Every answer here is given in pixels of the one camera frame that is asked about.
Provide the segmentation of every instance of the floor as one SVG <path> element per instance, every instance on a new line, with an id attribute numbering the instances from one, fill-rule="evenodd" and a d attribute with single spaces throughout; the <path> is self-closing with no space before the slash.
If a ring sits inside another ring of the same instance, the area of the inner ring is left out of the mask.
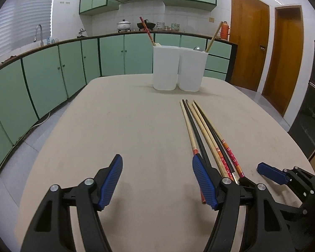
<path id="1" fill-rule="evenodd" d="M 287 122 L 260 93 L 245 88 L 236 88 L 261 106 L 286 131 L 289 130 Z M 30 170 L 43 144 L 69 104 L 67 103 L 56 111 L 26 138 L 0 174 L 0 237 L 12 252 L 19 252 L 21 248 L 16 242 L 14 228 Z"/>

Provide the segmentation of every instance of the faucet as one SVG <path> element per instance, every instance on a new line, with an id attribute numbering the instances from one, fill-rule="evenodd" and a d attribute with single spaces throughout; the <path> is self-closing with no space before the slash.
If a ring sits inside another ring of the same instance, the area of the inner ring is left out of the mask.
<path id="1" fill-rule="evenodd" d="M 36 43 L 36 36 L 37 36 L 37 29 L 40 27 L 41 29 L 41 46 L 43 46 L 43 31 L 42 31 L 42 26 L 41 24 L 38 24 L 37 27 L 36 27 L 36 33 L 35 33 L 35 38 L 34 38 L 34 43 Z"/>

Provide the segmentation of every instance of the blue gripper pad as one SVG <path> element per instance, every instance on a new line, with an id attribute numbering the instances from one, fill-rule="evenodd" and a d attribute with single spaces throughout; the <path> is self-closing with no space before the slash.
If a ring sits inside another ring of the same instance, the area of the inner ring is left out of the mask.
<path id="1" fill-rule="evenodd" d="M 194 170 L 197 182 L 202 190 L 205 201 L 209 206 L 212 207 L 212 209 L 215 209 L 218 206 L 215 186 L 211 182 L 207 171 L 196 155 L 194 155 L 192 158 L 192 169 Z"/>
<path id="2" fill-rule="evenodd" d="M 103 185 L 100 188 L 100 200 L 98 202 L 98 205 L 101 207 L 102 210 L 104 209 L 104 207 L 109 205 L 122 171 L 123 159 L 121 156 L 118 156 L 118 159 L 110 168 L 110 172 L 108 173 Z"/>
<path id="3" fill-rule="evenodd" d="M 279 185 L 285 185 L 289 182 L 284 172 L 278 170 L 275 167 L 271 167 L 270 165 L 267 165 L 264 162 L 259 163 L 257 171 L 259 174 L 266 176 L 267 178 L 271 179 L 272 181 L 276 182 Z"/>

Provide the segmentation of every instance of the window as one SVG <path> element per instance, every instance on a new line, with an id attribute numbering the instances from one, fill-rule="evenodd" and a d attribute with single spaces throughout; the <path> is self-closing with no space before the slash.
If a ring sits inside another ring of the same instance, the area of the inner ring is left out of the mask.
<path id="1" fill-rule="evenodd" d="M 0 56 L 33 42 L 38 24 L 50 37 L 52 0 L 7 0 L 0 9 Z"/>

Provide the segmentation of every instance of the beige tabletop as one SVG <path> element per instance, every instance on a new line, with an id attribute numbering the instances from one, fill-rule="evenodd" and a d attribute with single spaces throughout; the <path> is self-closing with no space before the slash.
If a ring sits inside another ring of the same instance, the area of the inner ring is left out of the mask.
<path id="1" fill-rule="evenodd" d="M 182 98 L 202 106 L 247 177 L 264 183 L 277 202 L 301 204 L 286 186 L 260 176 L 257 164 L 313 172 L 311 165 L 288 133 L 230 84 L 205 77 L 200 91 L 189 93 L 156 91 L 148 74 L 102 77 L 74 99 L 40 151 L 20 203 L 18 241 L 52 184 L 76 186 L 120 154 L 123 172 L 99 212 L 113 251 L 202 252 L 218 212 L 201 204 Z M 239 251 L 244 214 L 241 207 L 231 251 Z M 75 208 L 71 218 L 77 251 L 84 251 Z"/>

